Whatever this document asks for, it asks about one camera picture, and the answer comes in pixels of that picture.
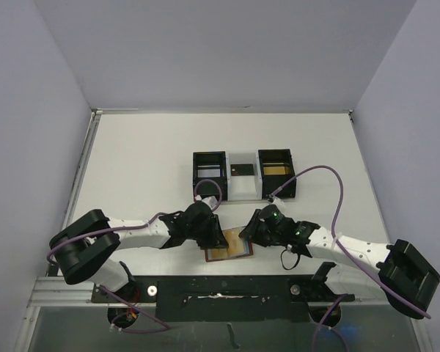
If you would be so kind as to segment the brown leather card holder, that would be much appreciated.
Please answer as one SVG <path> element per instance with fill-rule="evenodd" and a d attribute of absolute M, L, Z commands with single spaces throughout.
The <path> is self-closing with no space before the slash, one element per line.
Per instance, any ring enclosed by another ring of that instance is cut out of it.
<path fill-rule="evenodd" d="M 227 240 L 228 247 L 226 249 L 206 249 L 205 262 L 211 263 L 251 257 L 254 254 L 252 244 L 240 237 L 242 230 L 243 227 L 224 230 L 223 235 Z"/>

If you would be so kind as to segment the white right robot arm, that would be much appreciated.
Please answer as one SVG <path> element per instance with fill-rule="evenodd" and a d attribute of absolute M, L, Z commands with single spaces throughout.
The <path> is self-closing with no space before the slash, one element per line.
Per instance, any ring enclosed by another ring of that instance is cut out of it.
<path fill-rule="evenodd" d="M 275 205 L 257 209 L 240 237 L 334 263 L 330 274 L 312 281 L 314 295 L 322 300 L 334 294 L 386 299 L 398 312 L 423 319 L 440 283 L 438 271 L 408 241 L 375 243 L 332 235 L 319 224 L 287 217 Z"/>

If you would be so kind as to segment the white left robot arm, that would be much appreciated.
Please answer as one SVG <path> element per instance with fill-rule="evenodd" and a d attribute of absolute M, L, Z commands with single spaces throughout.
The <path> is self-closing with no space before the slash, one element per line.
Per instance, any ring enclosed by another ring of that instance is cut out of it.
<path fill-rule="evenodd" d="M 134 293 L 134 278 L 127 265 L 111 259 L 122 249 L 171 249 L 185 241 L 205 249 L 226 249 L 229 244 L 219 217 L 202 201 L 174 213 L 157 213 L 146 222 L 119 220 L 101 209 L 84 214 L 49 242 L 46 260 L 59 268 L 65 282 L 92 282 L 105 287 L 118 301 Z"/>

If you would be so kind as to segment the gold credit card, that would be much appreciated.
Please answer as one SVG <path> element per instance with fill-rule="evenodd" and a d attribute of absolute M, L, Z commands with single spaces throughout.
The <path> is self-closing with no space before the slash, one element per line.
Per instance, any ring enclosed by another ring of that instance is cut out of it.
<path fill-rule="evenodd" d="M 242 227 L 236 227 L 224 231 L 224 237 L 228 242 L 227 255 L 229 257 L 237 257 L 248 253 L 248 243 L 239 237 L 242 229 Z"/>

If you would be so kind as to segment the black white card sorting tray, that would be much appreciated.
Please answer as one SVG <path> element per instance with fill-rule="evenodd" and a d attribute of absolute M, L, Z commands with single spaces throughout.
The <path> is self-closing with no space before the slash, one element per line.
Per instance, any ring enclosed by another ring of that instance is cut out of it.
<path fill-rule="evenodd" d="M 252 164 L 254 176 L 231 175 L 232 164 Z M 289 175 L 265 176 L 264 166 L 288 166 Z M 199 178 L 200 167 L 219 167 L 221 177 Z M 266 200 L 270 195 L 280 199 L 296 197 L 293 157 L 289 149 L 267 149 L 247 152 L 195 152 L 193 154 L 193 193 L 202 198 L 215 196 L 222 202 Z"/>

